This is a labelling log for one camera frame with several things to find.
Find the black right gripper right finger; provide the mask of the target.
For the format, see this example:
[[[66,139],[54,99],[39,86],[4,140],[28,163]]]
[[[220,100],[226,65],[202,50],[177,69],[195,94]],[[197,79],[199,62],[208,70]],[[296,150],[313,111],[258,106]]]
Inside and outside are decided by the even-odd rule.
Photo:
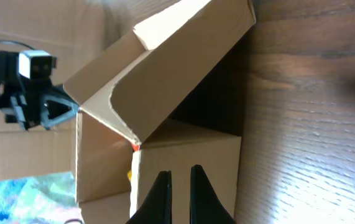
[[[236,224],[219,201],[201,165],[191,168],[190,224]]]

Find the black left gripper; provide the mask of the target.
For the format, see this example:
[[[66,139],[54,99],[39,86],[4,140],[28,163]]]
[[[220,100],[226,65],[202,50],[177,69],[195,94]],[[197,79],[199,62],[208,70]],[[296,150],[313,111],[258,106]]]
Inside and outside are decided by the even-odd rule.
[[[61,85],[51,78],[29,80],[18,73],[18,53],[0,51],[0,111],[6,123],[17,123],[27,131],[46,130],[74,118],[79,110]]]

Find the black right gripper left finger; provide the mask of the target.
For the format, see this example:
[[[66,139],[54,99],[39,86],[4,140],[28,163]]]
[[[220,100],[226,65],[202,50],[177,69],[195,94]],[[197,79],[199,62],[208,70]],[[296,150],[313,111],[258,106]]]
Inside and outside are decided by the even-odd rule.
[[[172,223],[172,173],[159,172],[137,212],[126,224]]]

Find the yellow tape roll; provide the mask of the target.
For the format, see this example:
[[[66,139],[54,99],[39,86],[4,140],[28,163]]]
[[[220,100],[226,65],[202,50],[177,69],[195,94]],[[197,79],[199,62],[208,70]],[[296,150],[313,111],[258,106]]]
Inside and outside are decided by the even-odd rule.
[[[132,171],[131,170],[127,173],[127,178],[129,179],[130,182],[132,181]]]

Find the orange utility knife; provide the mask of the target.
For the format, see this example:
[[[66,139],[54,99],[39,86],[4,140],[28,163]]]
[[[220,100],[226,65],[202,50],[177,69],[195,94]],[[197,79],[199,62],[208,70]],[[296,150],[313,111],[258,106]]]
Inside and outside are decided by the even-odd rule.
[[[139,151],[140,150],[140,145],[137,145],[137,144],[131,144],[132,145],[132,148],[133,148],[133,151],[136,152],[136,151]]]

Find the cardboard box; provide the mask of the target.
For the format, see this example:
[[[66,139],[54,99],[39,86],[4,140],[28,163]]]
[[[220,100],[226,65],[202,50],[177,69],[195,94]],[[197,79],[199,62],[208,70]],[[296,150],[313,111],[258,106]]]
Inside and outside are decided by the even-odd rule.
[[[80,106],[75,180],[84,223],[127,222],[163,170],[172,173],[172,221],[188,223],[197,164],[233,215],[241,138],[170,114],[256,23],[252,3],[96,1],[78,13],[79,40],[105,27],[90,16],[106,10],[122,37],[64,83]]]

